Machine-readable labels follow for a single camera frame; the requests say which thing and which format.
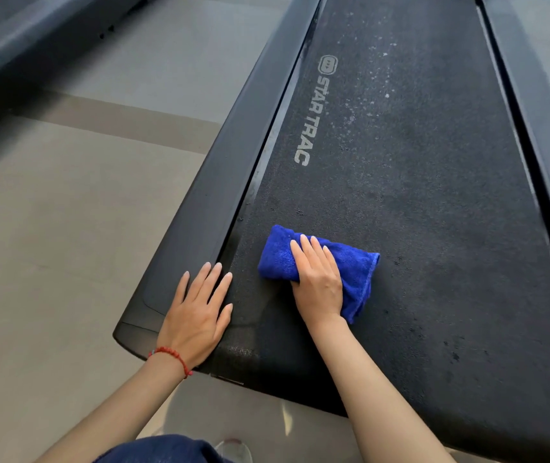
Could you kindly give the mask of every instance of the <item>treadmill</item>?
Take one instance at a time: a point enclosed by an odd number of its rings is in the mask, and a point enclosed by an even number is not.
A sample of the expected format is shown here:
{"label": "treadmill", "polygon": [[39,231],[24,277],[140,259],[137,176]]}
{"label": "treadmill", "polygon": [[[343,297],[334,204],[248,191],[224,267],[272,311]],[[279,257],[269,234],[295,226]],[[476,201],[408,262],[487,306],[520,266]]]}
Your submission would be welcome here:
{"label": "treadmill", "polygon": [[[138,1],[8,28],[0,68],[64,42],[52,71]],[[512,0],[292,0],[114,331],[146,358],[182,273],[221,261],[234,314],[199,370],[345,415],[258,276],[274,224],[381,253],[351,329],[444,444],[550,461],[550,83]]]}

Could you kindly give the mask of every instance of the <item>blue towel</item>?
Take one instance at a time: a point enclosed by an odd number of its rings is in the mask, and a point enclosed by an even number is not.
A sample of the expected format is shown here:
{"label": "blue towel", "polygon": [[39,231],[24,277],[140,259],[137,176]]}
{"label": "blue towel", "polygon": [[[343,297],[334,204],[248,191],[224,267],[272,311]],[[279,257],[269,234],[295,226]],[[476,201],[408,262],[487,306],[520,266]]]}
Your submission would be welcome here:
{"label": "blue towel", "polygon": [[[300,233],[282,226],[273,226],[266,240],[258,272],[270,280],[287,280],[298,282],[297,264],[294,262],[290,241],[294,239],[300,245]],[[321,246],[326,245],[335,261],[343,284],[342,317],[353,323],[369,298],[371,292],[371,275],[376,269],[379,253],[368,253],[344,244],[318,238]]]}

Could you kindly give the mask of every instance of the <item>black rubber surface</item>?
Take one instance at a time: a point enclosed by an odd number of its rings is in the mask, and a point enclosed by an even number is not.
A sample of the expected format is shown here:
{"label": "black rubber surface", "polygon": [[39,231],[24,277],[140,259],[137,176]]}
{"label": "black rubber surface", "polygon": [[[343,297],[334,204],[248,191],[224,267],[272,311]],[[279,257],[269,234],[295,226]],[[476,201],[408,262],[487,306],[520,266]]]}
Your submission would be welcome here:
{"label": "black rubber surface", "polygon": [[279,223],[382,254],[353,331],[441,440],[550,461],[550,248],[474,0],[328,0],[252,206],[206,370],[343,413],[289,286],[258,278]]}

